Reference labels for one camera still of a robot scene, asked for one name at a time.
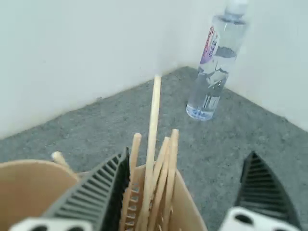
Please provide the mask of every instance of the container of sticks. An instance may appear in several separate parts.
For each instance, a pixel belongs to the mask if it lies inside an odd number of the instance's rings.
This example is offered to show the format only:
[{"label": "container of sticks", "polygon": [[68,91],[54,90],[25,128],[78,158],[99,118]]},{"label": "container of sticks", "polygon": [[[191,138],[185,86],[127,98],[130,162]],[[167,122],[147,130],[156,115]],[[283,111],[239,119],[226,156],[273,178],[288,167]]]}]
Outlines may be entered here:
[{"label": "container of sticks", "polygon": [[130,184],[124,194],[120,231],[206,231],[206,225],[177,170],[179,131],[155,145],[161,77],[154,78],[146,164],[136,167],[141,134],[133,138]]}]

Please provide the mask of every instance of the bottle cap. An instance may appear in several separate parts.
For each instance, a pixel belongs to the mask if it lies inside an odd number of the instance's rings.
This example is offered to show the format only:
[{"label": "bottle cap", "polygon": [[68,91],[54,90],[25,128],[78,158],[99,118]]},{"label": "bottle cap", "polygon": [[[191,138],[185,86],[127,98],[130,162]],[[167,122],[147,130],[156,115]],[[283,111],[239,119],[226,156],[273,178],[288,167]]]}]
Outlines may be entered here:
[{"label": "bottle cap", "polygon": [[226,12],[237,14],[237,15],[244,15],[246,13],[248,7],[248,0],[229,0]]}]

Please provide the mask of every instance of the bottle label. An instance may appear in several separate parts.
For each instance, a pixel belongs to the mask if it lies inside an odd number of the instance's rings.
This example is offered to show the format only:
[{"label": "bottle label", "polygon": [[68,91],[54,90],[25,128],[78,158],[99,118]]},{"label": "bottle label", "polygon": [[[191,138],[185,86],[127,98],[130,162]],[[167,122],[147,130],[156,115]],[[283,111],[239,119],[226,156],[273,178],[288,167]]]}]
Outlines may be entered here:
[{"label": "bottle label", "polygon": [[207,95],[203,102],[203,108],[208,108],[210,110],[215,110],[220,97],[214,97]]},{"label": "bottle label", "polygon": [[218,33],[214,29],[214,27],[211,26],[210,31],[208,32],[200,64],[205,64],[212,59],[212,57],[215,55],[218,49],[218,44],[219,44]]}]

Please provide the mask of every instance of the wooden skewer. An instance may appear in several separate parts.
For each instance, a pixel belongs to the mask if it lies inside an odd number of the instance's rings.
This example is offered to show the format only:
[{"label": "wooden skewer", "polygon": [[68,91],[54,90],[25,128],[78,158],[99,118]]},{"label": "wooden skewer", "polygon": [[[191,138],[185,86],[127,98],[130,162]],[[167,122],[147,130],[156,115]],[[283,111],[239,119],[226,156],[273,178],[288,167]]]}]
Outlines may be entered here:
[{"label": "wooden skewer", "polygon": [[[169,149],[169,137],[165,137],[162,147],[160,148],[159,155],[158,155],[157,161],[155,163],[154,171],[153,171],[153,182],[151,184],[151,195],[154,193],[154,189],[157,185],[158,177],[159,177],[159,174],[160,174],[160,171],[161,171],[164,159],[165,159],[165,155],[168,149]],[[137,223],[136,223],[137,230],[140,228],[140,224],[143,219],[142,215],[143,214],[140,212],[138,219],[137,219]]]},{"label": "wooden skewer", "polygon": [[141,230],[147,230],[149,208],[151,202],[151,184],[153,175],[153,166],[155,158],[155,146],[156,146],[156,135],[158,125],[158,114],[159,114],[159,101],[160,101],[160,88],[161,88],[161,76],[155,76],[153,94],[152,94],[152,105],[149,125],[149,139],[148,139],[148,150],[146,156],[145,166],[145,178],[144,178],[144,191],[143,191],[143,203],[141,209]]},{"label": "wooden skewer", "polygon": [[167,148],[165,158],[164,158],[163,169],[162,169],[162,172],[161,172],[159,180],[158,180],[158,185],[157,185],[155,197],[154,197],[154,200],[153,200],[153,206],[152,206],[152,210],[151,210],[151,213],[150,213],[148,231],[154,231],[154,228],[155,228],[155,224],[156,224],[156,220],[157,220],[157,214],[158,214],[160,203],[161,203],[161,200],[162,200],[162,197],[163,197],[163,193],[164,193],[164,189],[165,189],[165,185],[166,185],[166,180],[167,180],[167,176],[168,176],[168,166],[169,166],[169,156],[170,156],[169,154],[170,154],[170,151],[169,151],[169,148]]},{"label": "wooden skewer", "polygon": [[177,169],[177,156],[178,156],[178,143],[179,143],[179,130],[173,129],[171,134],[170,144],[170,161],[168,168],[168,178],[166,185],[166,200],[164,206],[164,222],[162,231],[167,231],[169,227],[171,200],[173,195],[174,179]]},{"label": "wooden skewer", "polygon": [[69,166],[69,164],[65,161],[63,155],[61,152],[59,151],[56,151],[54,153],[51,154],[51,157],[53,159],[53,161],[57,164],[60,164],[62,166],[64,166],[65,168],[67,168],[71,173],[73,173],[74,175],[76,175],[79,179],[79,175],[76,174],[72,169],[71,167]]},{"label": "wooden skewer", "polygon": [[141,142],[141,134],[135,133],[133,138],[133,144],[131,146],[131,154],[130,154],[130,182],[128,185],[128,188],[126,189],[126,192],[124,194],[123,199],[123,208],[122,208],[122,218],[120,223],[120,231],[125,230],[125,222],[126,222],[126,215],[127,215],[127,209],[129,206],[129,200],[131,195],[131,189],[132,189],[132,181],[134,179],[134,172],[137,164],[138,159],[138,153],[139,153],[139,146]]},{"label": "wooden skewer", "polygon": [[158,177],[159,177],[160,171],[162,169],[163,162],[165,160],[165,155],[166,155],[166,152],[169,148],[169,144],[170,144],[169,137],[165,137],[163,144],[162,144],[162,147],[160,148],[158,158],[157,158],[157,161],[155,163],[155,167],[154,167],[154,171],[153,171],[153,182],[152,182],[151,191],[150,191],[151,198],[152,198],[152,195],[153,195],[154,190],[156,188],[156,185],[157,185],[157,182],[158,182]]}]

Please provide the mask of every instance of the black ridged plastic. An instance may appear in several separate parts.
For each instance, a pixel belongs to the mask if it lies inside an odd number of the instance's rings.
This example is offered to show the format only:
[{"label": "black ridged plastic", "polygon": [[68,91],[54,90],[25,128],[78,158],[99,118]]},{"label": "black ridged plastic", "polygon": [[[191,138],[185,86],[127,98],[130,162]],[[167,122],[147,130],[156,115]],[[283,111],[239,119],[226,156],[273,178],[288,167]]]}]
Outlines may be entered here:
[{"label": "black ridged plastic", "polygon": [[87,220],[93,231],[118,231],[123,193],[129,183],[128,149],[91,172],[48,210],[44,217]]},{"label": "black ridged plastic", "polygon": [[244,161],[241,187],[235,202],[251,211],[301,226],[285,189],[269,166],[252,152]]}]

